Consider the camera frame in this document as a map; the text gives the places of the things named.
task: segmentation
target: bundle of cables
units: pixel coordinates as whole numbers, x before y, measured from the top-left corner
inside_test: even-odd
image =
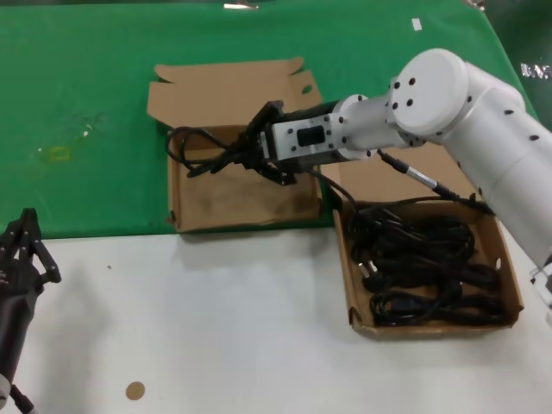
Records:
[[[370,309],[379,326],[419,325],[429,320],[481,326],[502,324],[505,311],[493,296],[499,273],[474,264],[475,237],[455,216],[405,220],[393,210],[440,198],[413,198],[359,207],[349,223],[351,258],[360,263]],[[480,288],[464,294],[463,286]],[[433,298],[407,289],[432,286]]]
[[[178,152],[174,153],[171,150],[171,141],[176,136],[182,136],[179,142]],[[209,141],[215,147],[221,148],[223,151],[216,157],[204,158],[201,160],[190,160],[186,158],[186,148],[193,136],[199,136],[206,141]],[[236,141],[232,144],[227,144],[221,139],[205,129],[178,127],[172,129],[167,135],[165,141],[166,153],[179,164],[184,165],[188,169],[188,177],[194,178],[205,173],[218,173],[228,164],[244,164],[251,158],[251,153],[257,150],[258,146],[251,141]]]

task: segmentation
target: cardboard tray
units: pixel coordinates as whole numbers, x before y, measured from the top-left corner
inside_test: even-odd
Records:
[[[171,128],[207,129],[230,143],[237,139],[267,101],[284,101],[284,110],[307,109],[322,102],[303,59],[195,66],[157,65],[162,82],[149,87],[147,113]],[[179,139],[171,148],[178,153]],[[216,156],[220,148],[191,139],[190,159]],[[282,187],[243,166],[188,179],[187,169],[168,159],[169,210],[177,231],[221,229],[311,220],[319,217],[321,192],[308,174]]]
[[[444,148],[426,144],[413,149],[390,149],[387,151],[417,170],[437,179],[451,190],[468,198],[474,193],[474,188],[467,181],[461,169],[446,153]],[[435,196],[424,185],[410,177],[400,174],[390,168],[378,157],[369,161],[353,161],[322,167],[324,175],[333,179],[349,191],[359,202],[391,202],[406,198]],[[350,258],[349,240],[345,234],[351,207],[346,199],[342,200],[340,210],[334,210],[334,220],[342,261],[343,283],[347,297],[348,320],[352,328],[359,332],[375,335],[448,335],[459,333],[489,332],[511,327],[518,319],[519,312],[524,308],[519,293],[518,281],[511,264],[510,255],[505,244],[499,223],[494,216],[484,215],[460,204],[450,202],[434,202],[410,204],[397,212],[404,217],[424,217],[436,215],[453,215],[463,219],[470,225],[475,235],[475,247],[478,253],[474,262],[485,263],[495,267],[499,263],[501,278],[500,298],[505,304],[507,321],[500,326],[466,327],[449,323],[432,321],[421,326],[410,327],[378,327],[373,324],[369,301],[372,293],[367,292],[361,283],[361,271],[358,263]],[[475,292],[473,286],[464,285],[466,293]],[[417,290],[418,294],[430,295],[427,289]]]

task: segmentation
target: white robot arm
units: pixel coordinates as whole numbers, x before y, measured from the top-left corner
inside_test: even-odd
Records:
[[[386,95],[354,95],[322,115],[290,119],[261,135],[266,159],[314,165],[443,145],[538,268],[552,263],[552,135],[516,89],[455,54],[428,50]]]

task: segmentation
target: cable plug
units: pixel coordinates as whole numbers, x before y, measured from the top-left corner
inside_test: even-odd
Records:
[[[378,268],[370,260],[368,266],[364,266],[364,263],[359,263],[359,268],[362,273],[362,285],[367,291],[376,293],[381,291],[386,285],[386,279],[384,275],[378,272]]]

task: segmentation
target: green table surface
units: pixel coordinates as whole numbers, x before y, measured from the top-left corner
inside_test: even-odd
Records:
[[[45,237],[173,232],[163,140],[146,114],[158,63],[300,55],[330,101],[385,93],[431,47],[521,89],[485,15],[459,0],[1,8],[0,228],[34,206]]]
[[[552,79],[525,78],[521,64],[552,66],[550,0],[486,0],[486,15],[543,125],[552,129]]]

